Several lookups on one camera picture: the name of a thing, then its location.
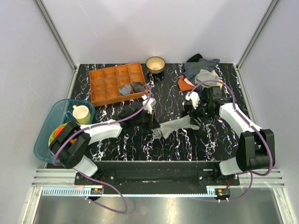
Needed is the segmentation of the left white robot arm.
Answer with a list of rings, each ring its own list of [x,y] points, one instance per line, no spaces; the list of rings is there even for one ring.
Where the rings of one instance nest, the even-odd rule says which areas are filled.
[[[54,155],[53,163],[61,163],[66,169],[83,173],[85,180],[97,184],[101,173],[97,165],[85,156],[89,145],[109,138],[117,138],[125,129],[141,126],[146,130],[159,128],[153,111],[149,112],[141,103],[127,106],[113,119],[90,125],[79,125],[70,121],[57,128],[49,139],[49,150]]]

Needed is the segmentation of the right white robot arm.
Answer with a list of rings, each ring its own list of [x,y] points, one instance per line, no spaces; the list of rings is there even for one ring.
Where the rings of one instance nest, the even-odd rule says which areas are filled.
[[[275,165],[275,139],[270,129],[263,129],[251,121],[237,106],[234,97],[226,98],[219,86],[205,88],[203,95],[191,91],[186,94],[185,108],[192,123],[203,123],[208,118],[220,117],[239,138],[235,157],[221,161],[212,173],[213,182],[223,185],[229,175],[256,173],[266,169],[266,176]]]

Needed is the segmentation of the grey striped underwear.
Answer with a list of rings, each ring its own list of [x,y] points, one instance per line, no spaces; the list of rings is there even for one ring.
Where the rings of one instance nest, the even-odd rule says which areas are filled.
[[[154,139],[164,138],[167,139],[170,134],[179,129],[192,129],[199,130],[201,123],[194,122],[192,123],[191,117],[189,115],[184,116],[179,119],[163,122],[159,124],[159,127],[152,130],[152,137]]]

